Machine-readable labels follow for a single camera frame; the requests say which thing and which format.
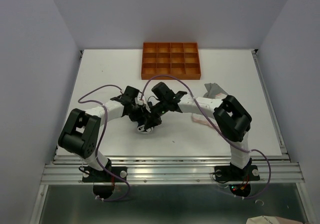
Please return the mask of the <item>navy blue underwear white trim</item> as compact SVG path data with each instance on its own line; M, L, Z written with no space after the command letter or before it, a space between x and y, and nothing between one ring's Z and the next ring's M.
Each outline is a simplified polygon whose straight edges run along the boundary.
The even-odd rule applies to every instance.
M154 127L146 128L144 124L138 124L137 131L141 134L150 134Z

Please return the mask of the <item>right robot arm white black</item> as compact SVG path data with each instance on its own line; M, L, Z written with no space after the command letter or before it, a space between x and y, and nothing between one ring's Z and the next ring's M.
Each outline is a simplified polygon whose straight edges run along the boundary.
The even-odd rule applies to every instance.
M232 95L223 99L194 97L186 91L173 92L164 82L155 85L151 91L158 103L147 109L144 128L154 128L162 123L161 116L167 112L202 115L230 145L230 173L235 179L248 174L250 162L247 133L252 117Z

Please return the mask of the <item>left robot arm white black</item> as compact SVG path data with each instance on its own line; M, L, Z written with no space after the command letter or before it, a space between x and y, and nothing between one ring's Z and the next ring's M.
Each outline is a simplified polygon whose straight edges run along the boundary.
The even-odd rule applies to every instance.
M127 86L119 96L106 103L81 97L78 100L80 104L95 103L98 106L89 110L73 109L60 133L58 146L85 161L100 181L108 180L111 177L110 159L99 151L107 123L128 116L137 123L139 132L147 134L153 130L146 126L150 112L149 107L138 100L140 93L138 89Z

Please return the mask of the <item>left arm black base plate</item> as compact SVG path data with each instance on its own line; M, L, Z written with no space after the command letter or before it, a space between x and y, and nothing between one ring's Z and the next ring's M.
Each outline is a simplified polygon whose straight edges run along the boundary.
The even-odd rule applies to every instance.
M82 182L83 183L119 183L120 180L114 178L109 173L105 172L104 170L99 171L93 169L90 166L79 167L79 170L82 172ZM111 172L119 176L123 179L127 179L127 170L126 166L114 166L111 167Z

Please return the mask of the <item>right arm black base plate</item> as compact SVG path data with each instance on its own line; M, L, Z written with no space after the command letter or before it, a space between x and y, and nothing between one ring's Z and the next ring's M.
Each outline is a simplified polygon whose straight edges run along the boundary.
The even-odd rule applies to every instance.
M214 178L219 183L226 182L242 182L246 181L259 181L260 175L256 165L250 165L244 169L240 169L233 165L218 165L214 167Z

